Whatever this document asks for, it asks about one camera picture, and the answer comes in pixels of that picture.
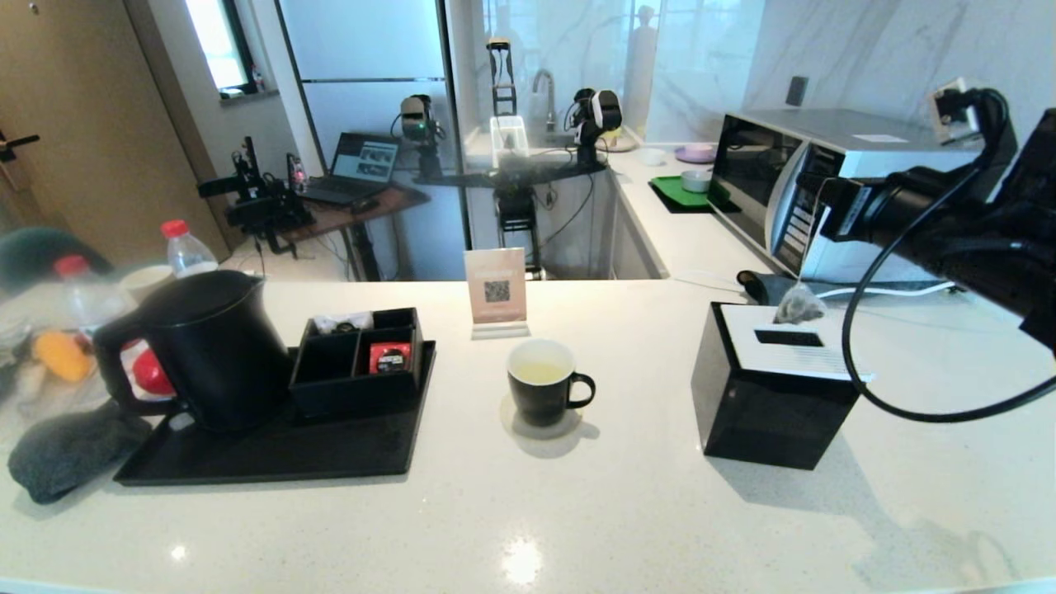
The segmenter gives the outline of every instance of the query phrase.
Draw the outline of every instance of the red bottle cap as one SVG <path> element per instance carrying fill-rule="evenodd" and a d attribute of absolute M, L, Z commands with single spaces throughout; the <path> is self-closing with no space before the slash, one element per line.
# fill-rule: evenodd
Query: red bottle cap
<path fill-rule="evenodd" d="M 88 260 L 77 254 L 59 258 L 55 261 L 55 272 L 62 278 L 83 274 L 88 272 Z"/>
<path fill-rule="evenodd" d="M 190 229 L 187 227 L 187 221 L 182 219 L 162 223 L 162 235 L 168 239 L 187 235 L 188 233 L 190 233 Z"/>

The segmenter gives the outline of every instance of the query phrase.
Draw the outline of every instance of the black box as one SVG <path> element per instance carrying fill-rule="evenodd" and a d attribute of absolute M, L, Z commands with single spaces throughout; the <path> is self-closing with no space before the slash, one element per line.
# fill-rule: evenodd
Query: black box
<path fill-rule="evenodd" d="M 691 386 L 704 456 L 813 470 L 857 401 L 849 380 L 741 368 L 712 303 Z"/>
<path fill-rule="evenodd" d="M 409 369 L 370 374 L 371 345 L 376 342 L 410 342 Z M 398 412 L 417 401 L 421 367 L 421 327 L 414 308 L 374 312 L 372 330 L 342 334 L 320 334 L 309 319 L 289 392 L 309 417 Z"/>

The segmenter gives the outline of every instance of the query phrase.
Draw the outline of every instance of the black mug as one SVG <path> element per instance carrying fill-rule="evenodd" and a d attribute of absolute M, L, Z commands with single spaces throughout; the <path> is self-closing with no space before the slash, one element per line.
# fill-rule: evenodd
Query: black mug
<path fill-rule="evenodd" d="M 263 281 L 216 271 L 178 279 L 131 314 L 96 331 L 99 372 L 121 408 L 150 416 L 182 409 L 206 429 L 248 429 L 274 417 L 288 397 L 293 368 L 264 313 Z M 121 347 L 144 338 L 175 389 L 171 400 L 135 397 Z"/>
<path fill-rule="evenodd" d="M 597 390 L 589 375 L 576 372 L 572 352 L 553 340 L 536 338 L 518 345 L 506 360 L 506 374 L 521 416 L 536 427 L 561 421 L 566 409 L 587 406 Z M 586 400 L 571 400 L 577 382 L 590 387 Z"/>

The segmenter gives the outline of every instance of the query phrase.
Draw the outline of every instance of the window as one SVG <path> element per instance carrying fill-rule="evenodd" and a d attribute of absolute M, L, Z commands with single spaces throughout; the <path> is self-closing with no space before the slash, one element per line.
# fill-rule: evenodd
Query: window
<path fill-rule="evenodd" d="M 199 43 L 205 52 L 209 72 L 221 96 L 224 89 L 243 93 L 257 92 L 253 81 L 253 60 L 242 31 L 234 0 L 185 0 L 190 12 Z"/>

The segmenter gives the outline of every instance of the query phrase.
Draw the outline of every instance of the mug handle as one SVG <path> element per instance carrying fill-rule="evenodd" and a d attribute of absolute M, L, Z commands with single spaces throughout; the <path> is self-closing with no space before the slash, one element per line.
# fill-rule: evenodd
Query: mug handle
<path fill-rule="evenodd" d="M 175 398 L 167 401 L 140 401 L 132 392 L 128 375 L 121 366 L 121 347 L 143 337 L 143 326 L 135 315 L 126 316 L 95 331 L 92 342 L 99 364 L 99 375 L 107 384 L 107 391 L 120 407 L 132 414 L 153 416 L 177 410 Z"/>
<path fill-rule="evenodd" d="M 577 382 L 583 382 L 590 387 L 590 395 L 585 401 L 573 401 L 572 400 L 572 384 Z M 589 375 L 584 375 L 582 373 L 576 373 L 574 371 L 569 376 L 568 379 L 568 402 L 565 404 L 565 408 L 583 408 L 593 401 L 593 394 L 598 390 L 595 386 L 593 379 Z"/>

